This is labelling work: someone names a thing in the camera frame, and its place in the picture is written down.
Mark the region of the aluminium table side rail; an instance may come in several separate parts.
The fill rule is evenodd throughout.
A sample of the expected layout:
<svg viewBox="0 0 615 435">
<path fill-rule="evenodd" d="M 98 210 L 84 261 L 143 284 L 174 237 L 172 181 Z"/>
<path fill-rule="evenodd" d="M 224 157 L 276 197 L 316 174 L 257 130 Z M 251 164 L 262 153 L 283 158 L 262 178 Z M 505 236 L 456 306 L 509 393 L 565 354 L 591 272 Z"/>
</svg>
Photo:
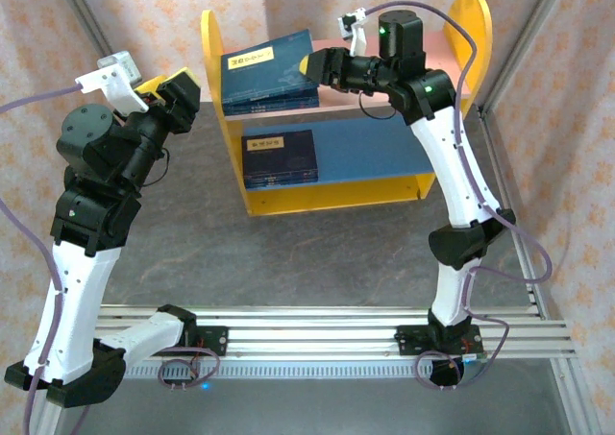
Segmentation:
<svg viewBox="0 0 615 435">
<path fill-rule="evenodd" d="M 489 127 L 487 116 L 482 113 L 481 108 L 476 108 L 476 115 L 480 123 L 480 128 L 490 156 L 499 192 L 501 194 L 501 203 L 506 207 L 512 207 L 509 187 L 504 177 L 504 169 L 497 153 L 493 133 Z M 511 238 L 514 244 L 517 260 L 520 264 L 522 275 L 526 278 L 535 277 L 536 272 L 534 264 L 531 261 L 529 248 L 525 243 L 524 239 L 516 232 L 512 232 Z M 529 294 L 530 303 L 536 307 L 537 315 L 542 320 L 551 320 L 552 315 L 549 311 L 548 306 L 546 305 L 545 297 L 543 296 L 543 292 L 541 291 L 541 286 L 537 283 L 527 283 L 526 289 Z"/>
</svg>

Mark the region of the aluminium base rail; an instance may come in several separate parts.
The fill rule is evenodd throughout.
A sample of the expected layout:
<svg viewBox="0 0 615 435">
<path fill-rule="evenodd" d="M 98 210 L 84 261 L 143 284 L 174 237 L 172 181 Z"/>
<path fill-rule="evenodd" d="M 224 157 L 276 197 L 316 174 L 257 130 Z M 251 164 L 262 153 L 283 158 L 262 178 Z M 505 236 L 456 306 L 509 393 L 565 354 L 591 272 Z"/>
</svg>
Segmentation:
<svg viewBox="0 0 615 435">
<path fill-rule="evenodd" d="M 385 359 L 399 355 L 398 326 L 426 323 L 426 310 L 411 307 L 195 307 L 201 326 L 224 326 L 233 360 Z M 536 306 L 489 307 L 474 321 L 485 351 L 501 358 L 569 358 L 571 330 L 546 320 Z"/>
</svg>

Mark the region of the yellow pink blue bookshelf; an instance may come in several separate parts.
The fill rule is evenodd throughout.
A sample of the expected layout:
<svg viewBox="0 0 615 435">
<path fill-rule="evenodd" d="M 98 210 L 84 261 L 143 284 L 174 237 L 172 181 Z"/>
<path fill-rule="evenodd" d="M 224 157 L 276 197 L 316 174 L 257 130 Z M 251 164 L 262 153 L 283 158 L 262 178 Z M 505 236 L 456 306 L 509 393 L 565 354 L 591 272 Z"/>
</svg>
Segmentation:
<svg viewBox="0 0 615 435">
<path fill-rule="evenodd" d="M 470 110 L 489 66 L 493 30 L 486 0 L 455 0 L 450 17 L 477 44 L 471 48 L 450 25 L 425 39 L 427 63 L 458 81 L 462 66 L 472 64 L 464 80 L 461 111 Z M 418 139 L 400 117 L 374 120 L 358 110 L 357 97 L 319 89 L 317 108 L 294 109 L 282 120 L 280 111 L 227 116 L 222 110 L 224 46 L 215 15 L 201 15 L 201 37 L 211 100 L 236 182 L 251 216 L 289 214 L 361 205 L 407 202 L 425 198 L 435 180 Z M 318 180 L 248 189 L 243 180 L 243 136 L 310 130 L 318 165 Z"/>
</svg>

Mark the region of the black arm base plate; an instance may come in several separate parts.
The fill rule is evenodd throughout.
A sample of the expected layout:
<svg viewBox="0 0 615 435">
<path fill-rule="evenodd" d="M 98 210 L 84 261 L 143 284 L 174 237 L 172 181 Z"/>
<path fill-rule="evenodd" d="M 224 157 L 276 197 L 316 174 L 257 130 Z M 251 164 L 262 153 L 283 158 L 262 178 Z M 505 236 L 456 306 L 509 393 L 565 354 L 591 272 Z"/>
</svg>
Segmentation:
<svg viewBox="0 0 615 435">
<path fill-rule="evenodd" d="M 400 355 L 418 356 L 430 350 L 449 355 L 484 352 L 480 329 L 475 325 L 398 326 L 394 339 Z"/>
<path fill-rule="evenodd" d="M 225 326 L 196 326 L 189 332 L 183 332 L 176 344 L 180 351 L 159 351 L 155 356 L 188 356 L 191 351 L 186 348 L 203 348 L 225 356 L 229 343 L 229 329 Z"/>
</svg>

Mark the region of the aluminium frame post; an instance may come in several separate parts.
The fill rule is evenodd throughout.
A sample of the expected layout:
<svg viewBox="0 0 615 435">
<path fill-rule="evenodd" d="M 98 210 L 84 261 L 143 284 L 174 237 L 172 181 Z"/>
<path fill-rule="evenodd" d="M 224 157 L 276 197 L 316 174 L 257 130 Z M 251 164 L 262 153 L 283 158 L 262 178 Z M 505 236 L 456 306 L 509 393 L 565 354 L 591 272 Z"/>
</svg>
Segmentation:
<svg viewBox="0 0 615 435">
<path fill-rule="evenodd" d="M 110 42 L 103 32 L 102 26 L 95 18 L 86 0 L 66 0 L 66 2 L 76 15 L 79 24 L 86 33 L 90 43 L 93 45 L 98 60 L 120 52 L 114 51 L 111 47 Z"/>
<path fill-rule="evenodd" d="M 529 51 L 532 42 L 540 32 L 543 24 L 552 11 L 556 0 L 537 0 L 531 10 L 528 20 L 512 46 L 501 71 L 494 83 L 489 87 L 481 104 L 477 104 L 479 118 L 484 121 L 491 114 L 503 97 L 504 90 L 512 81 L 522 59 Z"/>
</svg>

